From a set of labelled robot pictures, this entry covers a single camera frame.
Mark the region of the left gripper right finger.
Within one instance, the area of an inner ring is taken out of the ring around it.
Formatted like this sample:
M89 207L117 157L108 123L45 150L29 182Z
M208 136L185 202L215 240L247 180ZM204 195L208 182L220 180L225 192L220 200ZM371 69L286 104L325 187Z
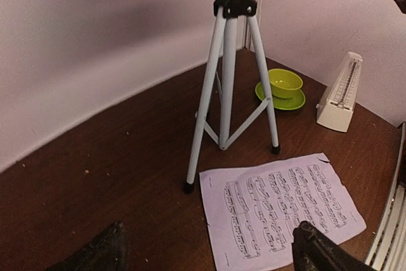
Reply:
M332 242L308 221L293 230L292 257L295 270L374 270Z

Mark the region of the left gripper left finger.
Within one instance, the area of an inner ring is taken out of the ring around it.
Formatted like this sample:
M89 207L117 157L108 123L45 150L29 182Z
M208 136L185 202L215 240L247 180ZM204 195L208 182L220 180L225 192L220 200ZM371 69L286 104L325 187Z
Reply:
M129 242L121 221L115 221L76 252L46 270L127 270Z

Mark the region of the white perforated music stand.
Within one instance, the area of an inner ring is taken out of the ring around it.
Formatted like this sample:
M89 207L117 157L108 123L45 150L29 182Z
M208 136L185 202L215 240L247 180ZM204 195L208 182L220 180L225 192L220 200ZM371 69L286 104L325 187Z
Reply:
M187 176L183 186L183 191L186 194L190 194L194 190L197 164L204 134L208 134L213 141L217 143L220 149L226 150L262 112L266 112L270 127L272 154L277 155L280 152L272 89L269 81L265 51L256 17L257 7L258 4L256 0L214 0L213 2L215 23L199 108L196 113L196 123ZM230 124L237 52L237 26L240 17L245 18L251 32L259 76L265 97L253 113L232 133L230 131ZM214 85L218 87L220 99L219 133L215 133L212 127L207 123L207 115L209 113Z

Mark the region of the lilac sheet music page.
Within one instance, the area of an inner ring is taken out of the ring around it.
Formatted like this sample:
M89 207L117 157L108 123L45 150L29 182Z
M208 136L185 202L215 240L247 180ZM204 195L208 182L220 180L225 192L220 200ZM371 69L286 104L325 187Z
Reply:
M337 244L366 228L323 153L203 171L200 189L218 270L274 270L291 264L292 233L302 221Z

